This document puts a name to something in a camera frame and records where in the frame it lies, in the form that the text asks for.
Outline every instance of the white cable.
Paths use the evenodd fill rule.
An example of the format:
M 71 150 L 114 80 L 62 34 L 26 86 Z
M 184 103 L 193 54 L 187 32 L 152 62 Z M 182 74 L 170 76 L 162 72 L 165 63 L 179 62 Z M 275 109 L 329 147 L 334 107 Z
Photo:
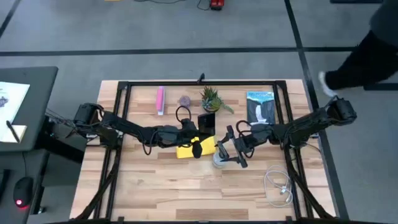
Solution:
M 283 171 L 280 171 L 280 170 L 271 170 L 272 168 L 276 168 L 276 167 L 282 168 Z M 271 174 L 271 173 L 278 173 L 278 174 L 283 174 L 283 175 L 285 175 L 285 176 L 286 176 L 286 183 L 285 183 L 285 185 L 279 185 L 279 184 L 273 182 L 273 181 L 269 178 L 269 174 Z M 288 193 L 289 193 L 289 195 L 287 196 L 287 198 L 286 198 L 286 200 L 285 200 L 286 202 L 285 202 L 284 204 L 282 204 L 282 205 L 276 205 L 276 204 L 274 203 L 275 201 L 269 200 L 268 193 L 267 193 L 267 180 L 268 180 L 273 186 L 275 186 L 275 187 L 277 187 L 277 188 L 280 189 L 280 194 L 285 194 L 285 192 L 288 192 Z M 266 174 L 264 175 L 264 190 L 265 190 L 265 193 L 266 193 L 266 198 L 267 198 L 268 203 L 269 203 L 270 205 L 274 206 L 274 207 L 285 207 L 285 206 L 288 206 L 288 205 L 290 205 L 290 204 L 292 203 L 292 201 L 293 201 L 292 182 L 291 182 L 291 180 L 290 180 L 289 175 L 287 175 L 287 171 L 286 171 L 285 167 L 274 165 L 274 166 L 270 166 L 270 167 L 267 169 L 267 172 L 266 172 Z

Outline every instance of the red object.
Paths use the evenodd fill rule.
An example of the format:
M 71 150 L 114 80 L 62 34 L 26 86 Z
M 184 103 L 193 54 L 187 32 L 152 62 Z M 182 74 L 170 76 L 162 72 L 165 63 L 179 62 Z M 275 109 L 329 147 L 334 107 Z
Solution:
M 224 0 L 211 0 L 210 9 L 211 10 L 222 10 L 224 6 Z

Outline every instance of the pink marker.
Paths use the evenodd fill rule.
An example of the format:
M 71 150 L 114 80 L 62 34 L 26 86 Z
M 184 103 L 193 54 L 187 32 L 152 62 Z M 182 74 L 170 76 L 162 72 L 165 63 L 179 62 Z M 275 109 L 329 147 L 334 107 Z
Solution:
M 156 96 L 156 109 L 158 115 L 163 115 L 164 113 L 164 97 L 164 86 L 160 86 Z

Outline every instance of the leg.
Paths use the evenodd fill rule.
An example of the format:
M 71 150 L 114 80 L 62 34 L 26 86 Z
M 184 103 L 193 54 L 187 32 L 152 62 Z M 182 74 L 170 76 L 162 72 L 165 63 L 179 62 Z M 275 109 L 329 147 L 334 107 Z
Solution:
M 326 73 L 326 86 L 339 90 L 385 80 L 398 71 L 397 52 L 370 31 L 338 70 Z

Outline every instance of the shoe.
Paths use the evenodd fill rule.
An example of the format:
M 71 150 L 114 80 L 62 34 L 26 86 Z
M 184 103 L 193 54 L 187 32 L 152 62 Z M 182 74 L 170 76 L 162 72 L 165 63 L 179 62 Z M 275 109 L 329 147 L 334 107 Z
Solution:
M 326 76 L 325 72 L 320 72 L 319 76 L 318 76 L 319 77 L 319 82 L 321 83 L 321 86 L 322 86 L 322 89 L 323 89 L 323 92 L 326 95 L 330 96 L 330 97 L 334 97 L 334 96 L 337 95 L 337 93 L 334 90 L 331 90 L 328 87 L 328 85 L 326 84 L 325 76 Z

